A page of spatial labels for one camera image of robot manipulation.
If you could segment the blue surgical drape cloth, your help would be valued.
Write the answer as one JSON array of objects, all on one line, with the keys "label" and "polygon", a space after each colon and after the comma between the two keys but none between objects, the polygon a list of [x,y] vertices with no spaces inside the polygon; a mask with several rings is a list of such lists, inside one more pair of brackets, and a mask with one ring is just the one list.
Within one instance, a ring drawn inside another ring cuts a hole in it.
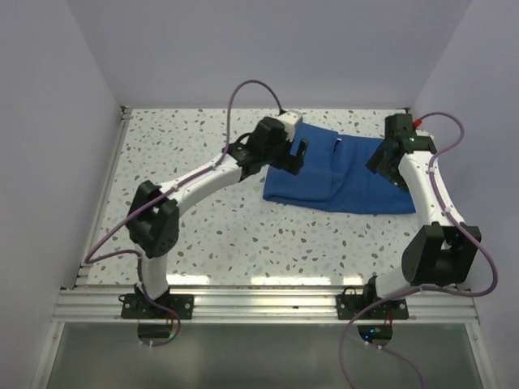
[{"label": "blue surgical drape cloth", "polygon": [[302,123],[294,142],[303,139],[308,145],[299,174],[269,168],[263,200],[358,215],[415,213],[410,194],[366,167],[379,139],[341,135]]}]

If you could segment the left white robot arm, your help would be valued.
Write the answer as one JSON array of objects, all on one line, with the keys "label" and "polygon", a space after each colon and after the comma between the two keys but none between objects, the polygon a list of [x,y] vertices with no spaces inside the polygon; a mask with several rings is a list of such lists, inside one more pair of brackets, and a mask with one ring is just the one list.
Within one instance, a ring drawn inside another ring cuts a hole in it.
[{"label": "left white robot arm", "polygon": [[139,289],[144,295],[139,307],[147,316],[160,318],[169,307],[165,295],[169,290],[167,254],[178,241],[181,216],[208,196],[244,181],[266,165],[298,174],[307,141],[299,141],[295,155],[290,151],[301,123],[302,115],[295,111],[262,118],[250,134],[243,136],[245,143],[237,139],[221,156],[189,174],[160,185],[146,181],[138,186],[126,227],[143,256],[138,275]]}]

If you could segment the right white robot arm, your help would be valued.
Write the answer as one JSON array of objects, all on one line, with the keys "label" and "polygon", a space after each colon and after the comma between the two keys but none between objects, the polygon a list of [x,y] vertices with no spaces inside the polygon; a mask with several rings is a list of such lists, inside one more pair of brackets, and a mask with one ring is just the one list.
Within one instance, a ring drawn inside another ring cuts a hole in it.
[{"label": "right white robot arm", "polygon": [[362,297],[361,307],[371,318],[389,310],[389,297],[413,287],[465,282],[482,240],[479,228],[467,225],[453,205],[432,137],[419,135],[418,125],[409,113],[386,117],[384,139],[366,164],[410,195],[418,217],[418,232],[403,250],[400,266],[368,282],[372,291]]}]

